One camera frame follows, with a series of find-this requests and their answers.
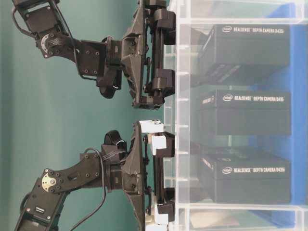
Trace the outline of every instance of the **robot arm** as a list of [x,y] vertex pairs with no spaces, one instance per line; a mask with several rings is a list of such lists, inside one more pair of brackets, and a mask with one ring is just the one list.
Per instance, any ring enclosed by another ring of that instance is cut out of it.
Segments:
[[[74,39],[58,7],[60,0],[13,0],[13,21],[25,35],[35,39],[43,57],[75,62],[83,79],[95,80],[103,97],[111,99],[121,89],[121,74],[129,85],[135,108],[157,109],[175,92],[175,73],[163,69],[164,45],[175,44],[176,16],[164,0],[140,0],[132,26],[122,40],[102,42]],[[15,18],[19,12],[28,30]],[[147,58],[147,33],[152,35],[152,59]],[[143,85],[144,66],[147,81]]]
[[[145,135],[142,140],[142,133],[150,134]],[[144,156],[142,143],[145,145]],[[156,208],[160,216],[165,214],[168,222],[172,221],[174,203],[172,204],[171,198],[165,197],[165,195],[170,195],[169,192],[172,190],[155,188],[155,192],[152,193],[151,187],[147,186],[148,144],[151,145],[152,150],[155,150],[156,158],[174,155],[172,153],[174,146],[170,146],[174,145],[174,137],[164,132],[164,125],[159,121],[140,121],[134,124],[128,151],[127,144],[121,139],[119,133],[110,131],[105,136],[101,152],[89,148],[80,155],[80,162],[71,168],[61,171],[45,169],[41,177],[37,179],[31,193],[22,202],[21,215],[15,231],[58,231],[58,222],[66,197],[81,188],[102,187],[103,199],[98,208],[78,222],[71,231],[98,211],[105,201],[106,190],[109,193],[113,190],[124,191],[133,206],[139,223],[139,231],[146,230],[146,195],[149,196],[147,216],[151,215],[153,196],[154,201],[156,198],[159,199],[159,205],[156,205]]]

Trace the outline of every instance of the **realsense depth camera box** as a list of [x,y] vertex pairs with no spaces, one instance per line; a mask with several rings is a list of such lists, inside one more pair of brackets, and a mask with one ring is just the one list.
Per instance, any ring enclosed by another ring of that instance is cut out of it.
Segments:
[[289,135],[290,93],[215,90],[198,99],[200,132],[214,135]]
[[253,85],[289,65],[289,26],[215,25],[192,85]]
[[290,202],[290,163],[252,147],[203,147],[200,181],[214,203]]

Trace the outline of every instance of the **circular servo hub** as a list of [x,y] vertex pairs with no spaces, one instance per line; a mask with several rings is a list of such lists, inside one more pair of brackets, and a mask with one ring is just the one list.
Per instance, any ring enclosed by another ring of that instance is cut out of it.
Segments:
[[48,176],[48,173],[46,173],[42,179],[42,187],[46,192],[49,192],[49,188],[54,186],[57,183],[57,180],[55,178],[51,178]]

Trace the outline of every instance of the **wire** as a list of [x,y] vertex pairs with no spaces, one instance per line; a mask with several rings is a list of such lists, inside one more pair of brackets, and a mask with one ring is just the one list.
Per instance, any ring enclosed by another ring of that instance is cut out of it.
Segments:
[[22,200],[22,202],[21,202],[21,204],[20,204],[20,207],[19,207],[20,213],[23,212],[23,209],[25,208],[25,204],[26,204],[26,202],[27,202],[27,200],[28,200],[30,194],[31,194],[30,192],[27,193],[27,194],[25,195],[25,197],[23,198],[23,200]]
[[76,44],[75,44],[75,41],[74,41],[74,38],[72,36],[72,33],[71,33],[71,30],[69,29],[68,25],[67,25],[67,22],[66,20],[64,19],[63,15],[62,15],[62,12],[60,11],[58,5],[56,4],[55,0],[51,0],[56,11],[58,12],[59,16],[61,17],[61,20],[63,21],[66,29],[67,29],[67,32],[69,34],[69,37],[71,39],[71,42],[72,42],[72,45],[73,45],[73,50],[74,50],[74,59],[75,59],[75,64],[76,64],[76,68],[77,68],[77,71],[78,71],[78,74],[80,75],[81,78],[83,79],[87,79],[87,80],[93,80],[93,81],[96,81],[95,78],[88,78],[88,77],[84,77],[81,72],[80,72],[80,69],[79,69],[79,66],[78,66],[78,57],[77,57],[77,53],[76,53]]
[[76,229],[79,225],[81,225],[83,222],[85,222],[87,219],[89,219],[90,217],[92,217],[104,204],[105,200],[106,200],[106,188],[105,188],[105,182],[104,182],[104,166],[103,166],[103,158],[101,153],[96,149],[96,148],[88,148],[85,150],[84,154],[86,154],[88,151],[94,151],[96,152],[96,154],[99,156],[99,158],[101,159],[101,168],[102,168],[102,188],[103,188],[103,198],[101,203],[98,205],[98,207],[96,209],[94,209],[90,214],[88,214],[87,216],[85,216],[83,219],[81,219],[76,225],[74,225],[72,227],[72,229],[70,231],[73,231],[74,229]]
[[16,18],[15,18],[16,11],[17,11],[17,9],[16,9],[16,7],[14,6],[13,9],[12,9],[12,19],[13,19],[13,22],[14,22],[15,26],[17,27],[17,29],[18,29],[21,33],[23,33],[24,35],[27,35],[27,36],[36,38],[36,36],[35,36],[34,34],[30,33],[29,31],[26,31],[26,30],[22,29],[22,28],[19,26],[19,24],[18,24],[18,22],[17,22],[17,20],[16,20]]

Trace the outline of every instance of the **teal wall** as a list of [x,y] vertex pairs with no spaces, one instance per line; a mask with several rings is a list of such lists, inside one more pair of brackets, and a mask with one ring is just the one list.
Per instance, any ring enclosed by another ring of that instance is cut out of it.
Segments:
[[[101,41],[108,35],[122,38],[136,2],[63,0],[59,6],[75,38]],[[44,60],[34,40],[13,26],[11,8],[10,0],[0,1],[0,224],[4,231],[14,229],[20,202],[44,168],[72,166],[85,148],[99,148],[109,130],[117,129],[129,140],[136,120],[162,119],[162,110],[131,108],[126,81],[112,100],[106,100],[94,82],[77,75],[74,63]],[[60,230],[69,230],[92,211],[101,194],[101,189],[71,193]],[[132,231],[137,223],[124,193],[118,191],[108,194],[103,208],[77,230]]]

